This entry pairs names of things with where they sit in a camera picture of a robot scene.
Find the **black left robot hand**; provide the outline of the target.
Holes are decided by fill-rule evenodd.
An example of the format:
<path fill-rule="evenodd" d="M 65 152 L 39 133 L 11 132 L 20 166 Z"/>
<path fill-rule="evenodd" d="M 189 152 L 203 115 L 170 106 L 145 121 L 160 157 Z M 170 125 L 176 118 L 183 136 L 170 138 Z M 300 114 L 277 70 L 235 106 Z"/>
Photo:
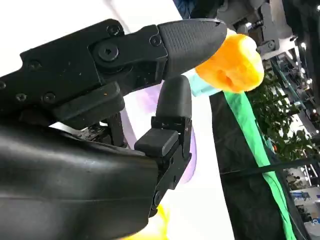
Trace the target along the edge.
<path fill-rule="evenodd" d="M 252 38 L 262 59 L 280 47 L 268 0 L 226 0 L 217 11 L 217 18 L 229 29 Z"/>

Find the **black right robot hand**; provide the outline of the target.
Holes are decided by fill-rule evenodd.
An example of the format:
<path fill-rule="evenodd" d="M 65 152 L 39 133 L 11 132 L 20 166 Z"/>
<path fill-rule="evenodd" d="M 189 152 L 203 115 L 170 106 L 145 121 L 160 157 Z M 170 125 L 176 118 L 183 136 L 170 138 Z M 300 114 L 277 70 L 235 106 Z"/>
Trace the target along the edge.
<path fill-rule="evenodd" d="M 115 240 L 142 230 L 192 153 L 184 73 L 227 26 L 199 18 L 125 34 L 107 19 L 23 52 L 0 79 L 0 237 Z"/>

